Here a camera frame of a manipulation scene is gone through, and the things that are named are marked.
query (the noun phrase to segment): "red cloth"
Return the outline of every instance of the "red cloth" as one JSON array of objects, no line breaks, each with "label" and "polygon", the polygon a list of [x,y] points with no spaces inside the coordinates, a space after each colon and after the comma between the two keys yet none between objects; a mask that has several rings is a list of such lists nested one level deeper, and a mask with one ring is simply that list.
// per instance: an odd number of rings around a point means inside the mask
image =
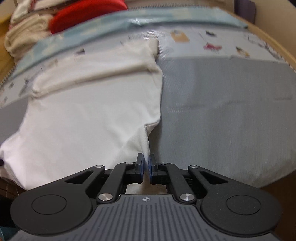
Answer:
[{"label": "red cloth", "polygon": [[124,0],[81,0],[64,8],[49,22],[52,34],[116,11],[127,10]]}]

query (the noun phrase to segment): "silver screw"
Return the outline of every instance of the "silver screw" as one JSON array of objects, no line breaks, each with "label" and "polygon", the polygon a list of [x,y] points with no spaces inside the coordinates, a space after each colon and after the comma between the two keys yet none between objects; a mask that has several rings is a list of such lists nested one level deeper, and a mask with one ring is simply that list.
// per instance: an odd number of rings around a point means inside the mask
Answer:
[{"label": "silver screw", "polygon": [[183,201],[192,201],[194,199],[194,196],[190,193],[184,193],[180,196],[180,199]]},{"label": "silver screw", "polygon": [[98,198],[99,198],[101,201],[110,201],[110,200],[113,198],[113,196],[112,196],[112,194],[110,194],[110,193],[102,193],[102,194],[99,195]]}]

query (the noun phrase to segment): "white circular symbol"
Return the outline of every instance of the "white circular symbol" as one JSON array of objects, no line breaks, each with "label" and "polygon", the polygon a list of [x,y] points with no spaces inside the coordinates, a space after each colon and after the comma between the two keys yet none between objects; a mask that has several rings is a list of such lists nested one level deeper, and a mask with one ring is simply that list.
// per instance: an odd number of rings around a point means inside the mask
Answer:
[{"label": "white circular symbol", "polygon": [[144,197],[142,200],[143,200],[144,202],[148,202],[148,201],[150,201],[150,200],[151,200],[151,198]]}]

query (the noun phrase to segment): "light blue patterned strip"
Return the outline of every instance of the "light blue patterned strip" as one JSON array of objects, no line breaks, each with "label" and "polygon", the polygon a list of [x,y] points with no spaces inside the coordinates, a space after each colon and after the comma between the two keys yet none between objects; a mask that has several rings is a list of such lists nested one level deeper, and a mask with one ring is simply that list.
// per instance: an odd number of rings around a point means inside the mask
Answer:
[{"label": "light blue patterned strip", "polygon": [[39,41],[19,62],[12,78],[35,64],[103,35],[152,23],[196,22],[246,28],[247,25],[219,8],[176,7],[120,11],[98,17]]}]

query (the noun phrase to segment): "beige towel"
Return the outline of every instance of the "beige towel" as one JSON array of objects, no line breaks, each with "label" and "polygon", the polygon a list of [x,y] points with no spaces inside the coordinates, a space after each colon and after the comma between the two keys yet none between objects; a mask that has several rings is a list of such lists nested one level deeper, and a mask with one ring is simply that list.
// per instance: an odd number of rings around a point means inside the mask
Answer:
[{"label": "beige towel", "polygon": [[51,35],[48,31],[48,22],[52,18],[49,14],[42,16],[35,14],[6,33],[4,47],[15,62],[19,61],[39,40]]}]

